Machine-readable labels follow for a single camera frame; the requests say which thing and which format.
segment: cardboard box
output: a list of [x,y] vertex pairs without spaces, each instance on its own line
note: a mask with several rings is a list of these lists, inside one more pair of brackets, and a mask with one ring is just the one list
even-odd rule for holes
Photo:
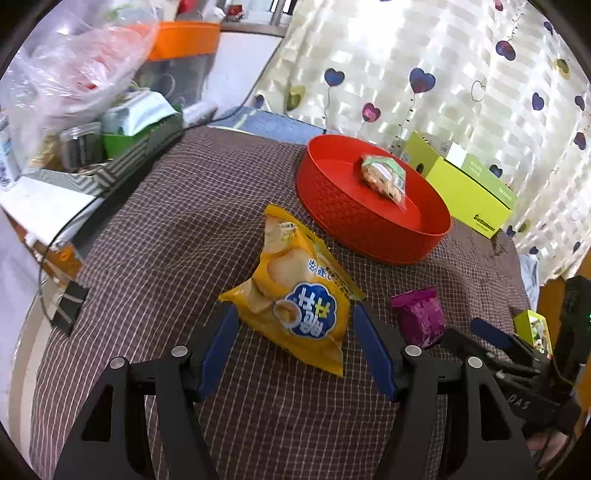
[[539,313],[526,310],[513,319],[515,332],[541,353],[552,355],[552,344],[546,319]]
[[510,217],[515,194],[460,145],[413,132],[401,158],[437,190],[454,218],[485,237]]
[[107,154],[113,158],[92,175],[37,168],[26,173],[32,179],[97,196],[123,181],[144,162],[159,154],[183,134],[183,115],[171,115],[142,130],[135,137],[103,135]]

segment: curtain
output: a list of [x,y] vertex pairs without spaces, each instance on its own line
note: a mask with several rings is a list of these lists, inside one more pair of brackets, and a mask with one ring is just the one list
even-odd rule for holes
[[517,194],[504,228],[543,281],[589,249],[589,82],[529,2],[300,0],[253,103],[394,154],[459,143]]

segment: snack package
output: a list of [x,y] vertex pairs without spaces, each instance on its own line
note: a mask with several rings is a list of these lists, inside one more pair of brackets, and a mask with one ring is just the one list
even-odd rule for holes
[[297,359],[342,376],[350,301],[365,295],[295,217],[277,205],[265,217],[259,266],[219,300],[234,303],[243,322]]
[[405,209],[406,172],[396,160],[379,155],[363,155],[361,172],[372,190]]
[[447,328],[437,287],[392,296],[390,306],[400,309],[400,332],[409,344],[427,348],[436,343]]

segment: plastic bag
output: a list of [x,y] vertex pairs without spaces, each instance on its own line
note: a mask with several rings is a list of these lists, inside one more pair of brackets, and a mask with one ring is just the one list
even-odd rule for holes
[[[158,33],[148,0],[105,2],[92,11],[90,23],[71,11],[62,15],[57,31],[35,29],[35,44],[26,41],[6,73],[4,106],[21,165],[39,155],[46,136],[108,110],[127,90]],[[51,20],[59,25],[55,15]]]
[[361,172],[372,190],[384,195],[400,208],[406,208],[406,172],[396,160],[379,155],[363,155]]
[[350,300],[365,296],[302,223],[277,205],[265,216],[259,266],[219,299],[233,302],[243,322],[302,362],[342,376]]
[[390,306],[401,309],[400,332],[412,345],[427,348],[436,343],[447,328],[437,287],[392,296]]

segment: bed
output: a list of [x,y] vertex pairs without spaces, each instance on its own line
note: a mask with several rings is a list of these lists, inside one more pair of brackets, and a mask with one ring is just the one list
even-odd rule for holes
[[[271,125],[277,121],[285,124]],[[188,130],[95,241],[79,276],[89,288],[82,315],[71,337],[51,334],[38,370],[30,459],[41,478],[51,478],[76,414],[111,358],[158,358],[207,322],[219,293],[251,276],[269,202],[326,241],[387,323],[395,324],[390,295],[435,285],[449,324],[467,333],[478,316],[513,330],[513,315],[529,303],[511,238],[500,232],[489,240],[454,222],[411,266],[351,252],[314,224],[296,195],[301,143],[322,133],[309,125],[302,133],[302,125],[246,109],[218,128]],[[241,324],[216,395],[196,405],[221,478],[372,477],[396,408],[376,389],[351,324],[343,352],[339,378]],[[449,358],[438,347],[434,354]],[[155,402],[146,402],[155,474],[166,479]],[[445,406],[440,397],[425,478],[437,472]]]

